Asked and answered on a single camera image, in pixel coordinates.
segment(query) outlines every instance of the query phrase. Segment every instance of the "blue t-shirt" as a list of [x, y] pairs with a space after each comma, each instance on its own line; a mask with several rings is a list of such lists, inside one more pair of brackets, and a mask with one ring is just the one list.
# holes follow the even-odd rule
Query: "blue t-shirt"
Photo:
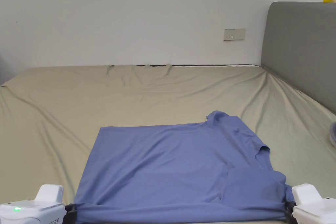
[[204, 123], [103, 127], [75, 197], [78, 222], [284, 219], [292, 201], [269, 148], [237, 117]]

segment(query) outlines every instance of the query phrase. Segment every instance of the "mattress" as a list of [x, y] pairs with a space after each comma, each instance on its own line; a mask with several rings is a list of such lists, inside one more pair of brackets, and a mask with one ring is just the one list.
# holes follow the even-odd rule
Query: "mattress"
[[95, 66], [31, 69], [0, 87], [0, 202], [42, 184], [73, 202], [100, 127], [204, 122], [237, 115], [271, 149], [287, 184], [336, 198], [336, 115], [261, 67]]

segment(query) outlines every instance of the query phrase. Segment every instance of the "gray object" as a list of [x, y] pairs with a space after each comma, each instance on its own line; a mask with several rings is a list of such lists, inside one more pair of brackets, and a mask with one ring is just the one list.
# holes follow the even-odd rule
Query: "gray object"
[[262, 66], [336, 112], [336, 4], [272, 3]]
[[330, 127], [330, 141], [336, 148], [336, 122], [332, 123]]

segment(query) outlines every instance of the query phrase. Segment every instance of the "fitted sheet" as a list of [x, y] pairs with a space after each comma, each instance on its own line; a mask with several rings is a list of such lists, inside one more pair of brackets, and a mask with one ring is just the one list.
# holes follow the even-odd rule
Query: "fitted sheet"
[[198, 123], [214, 110], [254, 131], [288, 184], [336, 197], [336, 116], [263, 68], [95, 66], [31, 69], [0, 87], [0, 202], [45, 183], [73, 202], [100, 127]]

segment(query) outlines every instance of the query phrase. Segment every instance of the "power socket panel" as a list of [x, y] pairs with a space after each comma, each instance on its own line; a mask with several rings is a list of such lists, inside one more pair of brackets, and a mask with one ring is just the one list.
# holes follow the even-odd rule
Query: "power socket panel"
[[246, 29], [225, 29], [224, 41], [244, 40]]
[[225, 29], [224, 30], [224, 41], [235, 40], [235, 29]]

